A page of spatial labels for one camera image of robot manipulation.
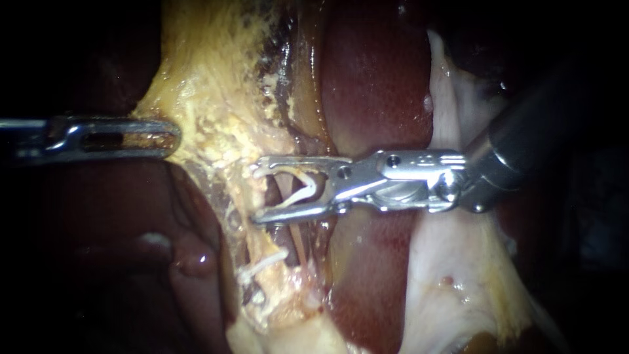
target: instrument hole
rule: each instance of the instrument hole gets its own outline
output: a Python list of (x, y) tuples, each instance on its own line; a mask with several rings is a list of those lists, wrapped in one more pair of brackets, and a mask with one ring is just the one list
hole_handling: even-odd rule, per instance
[(400, 157), (397, 155), (391, 155), (387, 157), (387, 166), (391, 168), (396, 168), (400, 164)]
[(336, 175), (339, 176), (340, 179), (346, 180), (347, 178), (350, 178), (352, 176), (352, 169), (348, 166), (343, 166), (339, 168), (339, 170), (336, 172)]

